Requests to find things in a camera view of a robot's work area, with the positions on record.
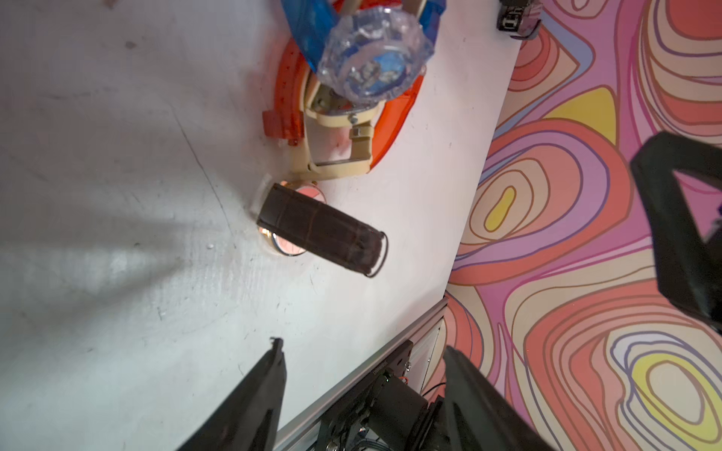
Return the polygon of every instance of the blue plastic piece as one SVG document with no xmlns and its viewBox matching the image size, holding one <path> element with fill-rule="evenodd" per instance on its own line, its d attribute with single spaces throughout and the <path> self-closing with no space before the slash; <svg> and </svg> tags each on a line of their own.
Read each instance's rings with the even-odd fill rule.
<svg viewBox="0 0 722 451">
<path fill-rule="evenodd" d="M 439 24 L 441 23 L 441 14 L 446 10 L 446 0 L 427 0 L 424 10 L 421 11 L 419 23 L 424 29 L 424 34 L 436 44 L 436 36 L 439 34 Z"/>
<path fill-rule="evenodd" d="M 339 22 L 339 15 L 326 0 L 281 0 L 281 5 L 291 36 L 311 70 L 316 72 L 326 39 Z"/>
</svg>

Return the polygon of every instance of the transparent spinning top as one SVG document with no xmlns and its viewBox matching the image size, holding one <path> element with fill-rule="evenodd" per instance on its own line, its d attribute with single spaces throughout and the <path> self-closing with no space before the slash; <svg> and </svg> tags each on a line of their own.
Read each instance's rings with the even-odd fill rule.
<svg viewBox="0 0 722 451">
<path fill-rule="evenodd" d="M 377 6 L 340 18 L 316 74 L 354 103 L 392 100 L 411 87 L 433 54 L 434 43 L 414 15 Z"/>
</svg>

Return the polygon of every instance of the colorful patterned floor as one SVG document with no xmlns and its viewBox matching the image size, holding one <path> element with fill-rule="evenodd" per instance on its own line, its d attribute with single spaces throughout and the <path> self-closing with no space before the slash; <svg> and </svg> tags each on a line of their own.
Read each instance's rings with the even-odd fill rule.
<svg viewBox="0 0 722 451">
<path fill-rule="evenodd" d="M 458 249 L 447 342 L 560 450 L 720 450 L 722 338 L 657 292 L 627 162 L 661 130 L 722 144 L 722 1 L 545 9 Z M 722 193 L 680 183 L 705 234 Z"/>
</svg>

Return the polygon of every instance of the orange toy track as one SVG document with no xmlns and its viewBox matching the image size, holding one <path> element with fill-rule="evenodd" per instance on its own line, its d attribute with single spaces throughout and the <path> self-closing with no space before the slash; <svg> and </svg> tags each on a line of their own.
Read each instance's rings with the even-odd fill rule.
<svg viewBox="0 0 722 451">
<path fill-rule="evenodd" d="M 340 9 L 342 1 L 334 4 Z M 361 9 L 374 6 L 398 6 L 400 1 L 364 0 Z M 281 57 L 276 89 L 274 109 L 263 112 L 264 133 L 270 138 L 287 139 L 289 146 L 297 146 L 304 137 L 303 95 L 305 80 L 310 67 L 300 52 L 298 45 L 290 38 Z M 389 100 L 374 127 L 372 140 L 371 169 L 386 155 L 404 126 L 404 121 L 416 102 L 424 77 L 419 75 L 414 84 L 396 99 Z"/>
</svg>

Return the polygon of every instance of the white table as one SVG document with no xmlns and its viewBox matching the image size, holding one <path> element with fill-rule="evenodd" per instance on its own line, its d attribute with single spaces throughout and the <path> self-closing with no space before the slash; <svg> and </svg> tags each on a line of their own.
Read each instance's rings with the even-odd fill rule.
<svg viewBox="0 0 722 451">
<path fill-rule="evenodd" d="M 396 144 L 321 184 L 390 237 L 366 279 L 246 214 L 286 164 L 277 0 L 1 2 L 0 449 L 174 450 L 271 336 L 282 426 L 434 305 L 518 52 L 497 10 L 450 0 Z"/>
</svg>

